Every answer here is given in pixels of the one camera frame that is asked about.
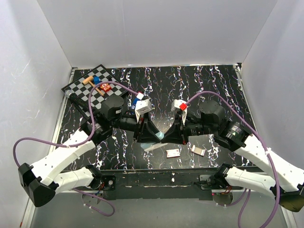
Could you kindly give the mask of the light blue stapler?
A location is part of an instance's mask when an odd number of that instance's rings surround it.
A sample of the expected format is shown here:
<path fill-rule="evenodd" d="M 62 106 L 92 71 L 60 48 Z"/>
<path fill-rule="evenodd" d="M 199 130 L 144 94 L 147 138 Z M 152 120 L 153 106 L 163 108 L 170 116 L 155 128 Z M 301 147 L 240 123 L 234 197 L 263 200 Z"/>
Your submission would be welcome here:
<path fill-rule="evenodd" d="M 162 140 L 164 138 L 164 133 L 162 132 L 158 132 L 156 133 L 156 137 L 159 140 Z M 166 146 L 167 143 L 162 143 L 159 141 L 154 141 L 154 142 L 145 142 L 145 143 L 141 143 L 140 147 L 145 151 L 145 152 L 149 152 L 158 148 L 161 148 L 163 146 Z"/>

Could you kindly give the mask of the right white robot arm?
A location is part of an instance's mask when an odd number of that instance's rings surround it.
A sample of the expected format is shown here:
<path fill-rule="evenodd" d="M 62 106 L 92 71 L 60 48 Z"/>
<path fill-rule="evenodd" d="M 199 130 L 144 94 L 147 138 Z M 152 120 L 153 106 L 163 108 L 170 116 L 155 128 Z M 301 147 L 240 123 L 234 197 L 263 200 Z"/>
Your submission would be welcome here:
<path fill-rule="evenodd" d="M 165 133 L 162 142 L 186 144 L 190 136 L 212 134 L 223 148 L 240 155 L 256 165 L 265 175 L 242 171 L 223 164 L 212 177 L 221 189 L 237 186 L 251 189 L 279 199 L 279 205 L 292 212 L 304 206 L 304 171 L 272 151 L 264 149 L 258 138 L 239 122 L 227 119 L 225 109 L 216 101 L 200 104 L 200 117 L 187 113 L 183 100 L 175 99 L 171 105 L 175 112 L 174 124 Z"/>

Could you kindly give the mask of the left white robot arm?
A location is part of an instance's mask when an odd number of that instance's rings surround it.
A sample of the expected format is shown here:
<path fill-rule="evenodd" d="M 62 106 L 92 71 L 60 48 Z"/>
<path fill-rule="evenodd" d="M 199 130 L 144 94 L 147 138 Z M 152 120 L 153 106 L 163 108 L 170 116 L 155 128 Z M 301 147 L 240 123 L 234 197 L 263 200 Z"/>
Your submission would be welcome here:
<path fill-rule="evenodd" d="M 106 179 L 93 165 L 87 165 L 76 171 L 64 172 L 70 163 L 84 153 L 94 149 L 99 143 L 110 137 L 114 128 L 131 131 L 134 139 L 142 143 L 144 149 L 152 149 L 164 138 L 149 118 L 151 110 L 149 99 L 139 100 L 135 111 L 122 114 L 124 99 L 111 95 L 93 111 L 94 122 L 83 123 L 70 138 L 43 159 L 29 165 L 19 166 L 21 186 L 36 207 L 50 202 L 63 191 L 88 187 L 91 190 L 102 188 Z"/>

